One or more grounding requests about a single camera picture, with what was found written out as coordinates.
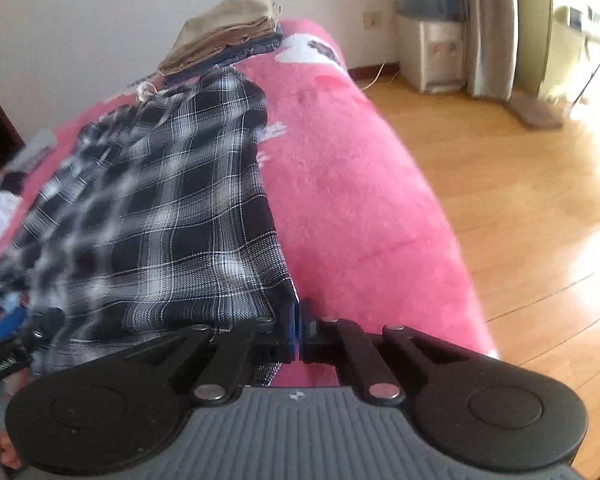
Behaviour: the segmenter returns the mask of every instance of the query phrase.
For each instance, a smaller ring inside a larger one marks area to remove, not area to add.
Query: hand
[[[0,462],[11,469],[20,468],[20,460],[6,431],[0,432]]]

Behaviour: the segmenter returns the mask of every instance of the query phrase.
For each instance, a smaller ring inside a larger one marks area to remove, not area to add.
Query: beige curtain
[[[518,50],[518,0],[466,0],[465,67],[472,97],[507,101]]]

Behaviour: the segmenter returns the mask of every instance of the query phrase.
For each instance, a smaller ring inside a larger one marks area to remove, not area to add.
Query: black and white plaid fabric
[[[0,294],[65,313],[44,371],[295,301],[256,163],[266,121],[228,68],[83,128],[0,259]]]

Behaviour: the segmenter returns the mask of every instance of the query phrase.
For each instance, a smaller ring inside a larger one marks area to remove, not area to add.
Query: pink fuzzy blanket
[[[279,49],[236,67],[266,95],[258,162],[299,297],[320,316],[352,319],[368,332],[406,324],[491,351],[456,238],[413,159],[349,78],[333,39],[309,20],[282,27]],[[59,146],[27,179],[3,247],[81,126],[134,100],[99,103],[58,129]],[[332,370],[298,363],[274,382],[331,383]]]

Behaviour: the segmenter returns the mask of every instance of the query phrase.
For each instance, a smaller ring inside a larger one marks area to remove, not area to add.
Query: metal rivet
[[[395,399],[400,395],[400,388],[395,384],[378,383],[369,387],[369,394],[376,399]]]
[[[219,384],[200,384],[193,394],[202,400],[218,400],[224,397],[224,388]]]

